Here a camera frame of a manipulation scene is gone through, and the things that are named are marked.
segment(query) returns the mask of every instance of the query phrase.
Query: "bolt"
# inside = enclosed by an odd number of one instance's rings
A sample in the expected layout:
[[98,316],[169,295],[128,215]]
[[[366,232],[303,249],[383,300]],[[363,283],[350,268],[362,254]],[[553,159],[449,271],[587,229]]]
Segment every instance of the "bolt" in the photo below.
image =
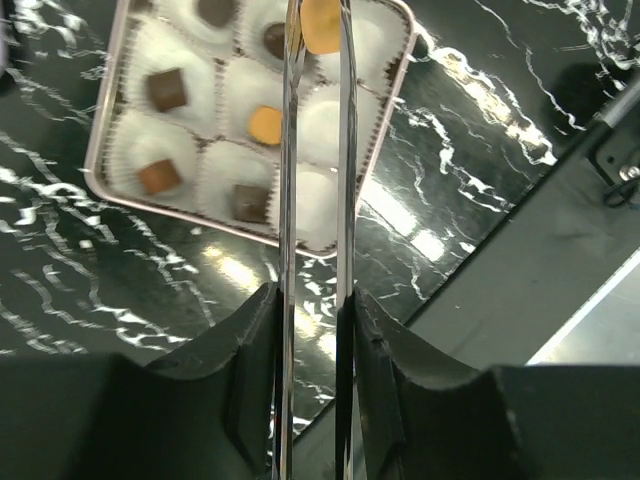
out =
[[625,182],[637,177],[640,177],[640,167],[625,165],[620,169],[620,178]]

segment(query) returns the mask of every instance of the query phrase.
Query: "black marble table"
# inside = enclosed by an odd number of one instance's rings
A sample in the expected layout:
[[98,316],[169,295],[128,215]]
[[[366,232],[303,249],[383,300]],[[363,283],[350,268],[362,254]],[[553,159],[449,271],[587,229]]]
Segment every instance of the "black marble table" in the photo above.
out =
[[[277,251],[97,199],[83,160],[116,0],[15,0],[0,82],[0,354],[148,362],[276,278]],[[632,0],[412,0],[420,39],[357,223],[407,321],[637,63]],[[299,258],[295,426],[333,396],[335,262]]]

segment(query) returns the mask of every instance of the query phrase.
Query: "tongs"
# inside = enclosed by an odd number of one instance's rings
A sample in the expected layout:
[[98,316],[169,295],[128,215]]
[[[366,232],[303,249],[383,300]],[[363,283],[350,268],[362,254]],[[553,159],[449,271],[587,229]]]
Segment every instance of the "tongs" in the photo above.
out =
[[340,146],[338,164],[338,236],[336,294],[336,479],[351,479],[351,420],[354,368],[353,266],[356,210],[356,64],[351,0],[289,0],[285,28],[282,155],[280,161],[279,314],[282,338],[276,364],[275,429],[272,479],[292,478],[293,355],[295,316],[296,167],[298,86],[307,46],[303,2],[322,9],[340,2]]

